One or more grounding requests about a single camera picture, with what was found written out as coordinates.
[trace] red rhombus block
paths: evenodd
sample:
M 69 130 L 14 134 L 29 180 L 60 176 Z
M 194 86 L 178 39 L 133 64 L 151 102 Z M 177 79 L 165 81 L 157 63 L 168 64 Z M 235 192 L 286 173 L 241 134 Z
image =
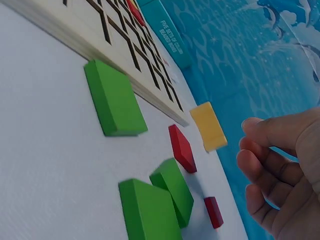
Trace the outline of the red rhombus block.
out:
M 188 173 L 196 173 L 197 167 L 189 141 L 175 124 L 169 127 L 169 133 L 174 158 L 183 166 L 183 168 Z
M 131 11 L 131 13 L 133 14 L 133 16 L 138 20 L 138 22 L 140 23 L 141 26 L 145 27 L 146 23 L 144 21 L 144 18 L 141 15 L 141 12 L 139 11 L 138 7 L 136 6 L 136 4 L 134 3 L 133 0 L 126 0 L 129 9 Z
M 206 209 L 208 211 L 212 226 L 214 229 L 220 228 L 224 224 L 217 200 L 214 196 L 204 199 Z

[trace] green square block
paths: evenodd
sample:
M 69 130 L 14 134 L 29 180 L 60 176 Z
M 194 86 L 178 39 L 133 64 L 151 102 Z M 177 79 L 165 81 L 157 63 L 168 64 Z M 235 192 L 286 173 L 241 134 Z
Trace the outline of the green square block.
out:
M 174 158 L 165 160 L 150 175 L 150 180 L 154 186 L 170 192 L 180 228 L 188 226 L 194 198 L 176 160 Z
M 168 191 L 130 179 L 119 183 L 129 240 L 182 240 Z
M 105 136 L 136 136 L 148 130 L 129 78 L 99 60 L 84 66 Z

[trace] teal box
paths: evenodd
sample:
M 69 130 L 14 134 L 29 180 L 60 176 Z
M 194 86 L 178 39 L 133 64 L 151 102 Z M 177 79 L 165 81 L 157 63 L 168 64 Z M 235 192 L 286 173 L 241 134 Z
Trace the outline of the teal box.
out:
M 144 18 L 180 69 L 191 66 L 191 56 L 160 0 L 137 0 Z

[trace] wooden block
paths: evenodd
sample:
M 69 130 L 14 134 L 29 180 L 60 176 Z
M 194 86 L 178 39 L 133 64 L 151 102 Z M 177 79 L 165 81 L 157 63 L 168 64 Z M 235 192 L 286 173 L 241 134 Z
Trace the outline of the wooden block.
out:
M 214 229 L 220 228 L 224 224 L 217 200 L 214 196 L 204 199 L 206 209 L 208 211 L 212 226 Z
M 175 124 L 169 127 L 169 133 L 174 158 L 183 166 L 183 168 L 188 173 L 196 173 L 197 167 L 189 141 Z
M 119 183 L 129 240 L 182 240 L 170 193 L 140 180 Z
M 126 75 L 99 60 L 84 70 L 105 136 L 136 136 L 148 130 Z
M 189 224 L 194 199 L 174 158 L 165 160 L 150 175 L 154 186 L 170 192 L 180 228 Z
M 228 144 L 217 116 L 210 102 L 206 102 L 190 111 L 202 136 L 204 149 L 211 152 Z
M 132 13 L 132 15 L 138 20 L 139 24 L 143 27 L 146 26 L 145 20 L 142 17 L 142 14 L 139 10 L 139 8 L 137 7 L 136 3 L 133 0 L 126 0 L 130 12 Z

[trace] hand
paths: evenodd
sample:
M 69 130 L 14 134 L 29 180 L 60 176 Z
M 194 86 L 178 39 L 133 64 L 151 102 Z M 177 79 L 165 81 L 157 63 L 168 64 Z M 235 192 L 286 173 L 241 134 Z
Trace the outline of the hand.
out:
M 320 239 L 320 108 L 242 125 L 237 164 L 250 215 L 276 240 Z M 292 162 L 269 147 L 298 158 Z M 266 199 L 278 209 L 270 206 Z

